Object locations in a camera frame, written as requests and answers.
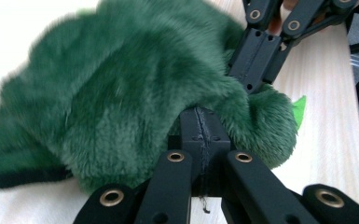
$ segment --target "green fur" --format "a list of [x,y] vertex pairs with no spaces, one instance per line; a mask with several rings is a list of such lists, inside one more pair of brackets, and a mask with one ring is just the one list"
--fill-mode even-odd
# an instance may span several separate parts
[[227,77],[242,28],[199,0],[106,0],[47,29],[0,92],[0,174],[66,165],[86,191],[152,175],[191,106],[268,167],[296,143],[289,99]]

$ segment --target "brass grommet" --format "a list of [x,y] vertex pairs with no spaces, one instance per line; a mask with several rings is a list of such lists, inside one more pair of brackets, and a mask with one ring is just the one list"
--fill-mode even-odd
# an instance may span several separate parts
[[321,203],[330,207],[340,208],[345,204],[345,202],[337,194],[327,189],[316,190],[315,196]]
[[251,162],[253,160],[250,155],[243,152],[237,153],[237,155],[235,155],[235,159],[240,162]]
[[252,19],[252,20],[255,20],[257,18],[259,18],[261,15],[260,11],[259,10],[253,10],[251,11],[251,13],[249,14],[249,17]]
[[290,21],[289,24],[287,24],[287,28],[291,31],[298,30],[298,28],[300,28],[300,22],[299,21]]
[[[107,198],[107,196],[109,196],[111,194],[116,194],[117,197],[113,200],[109,200]],[[103,205],[105,207],[111,207],[111,206],[115,206],[115,205],[121,203],[121,201],[123,201],[123,199],[124,199],[123,191],[121,191],[119,189],[109,189],[109,190],[105,191],[103,193],[103,195],[101,195],[100,203],[101,203],[101,205]]]
[[185,155],[179,152],[172,152],[167,156],[169,161],[178,162],[185,159]]

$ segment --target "light wood surface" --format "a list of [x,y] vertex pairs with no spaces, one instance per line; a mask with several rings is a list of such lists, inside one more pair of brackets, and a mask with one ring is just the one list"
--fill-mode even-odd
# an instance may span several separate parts
[[[243,21],[241,0],[210,0]],[[97,1],[0,1],[0,81],[27,59],[31,43],[60,16]],[[309,184],[338,188],[359,203],[359,112],[343,26],[329,27],[295,47],[275,84],[293,101],[307,96],[293,156],[275,169],[301,193]],[[0,223],[72,223],[88,196],[75,179],[0,190]],[[192,200],[191,223],[226,223],[219,199],[207,199],[211,214]]]

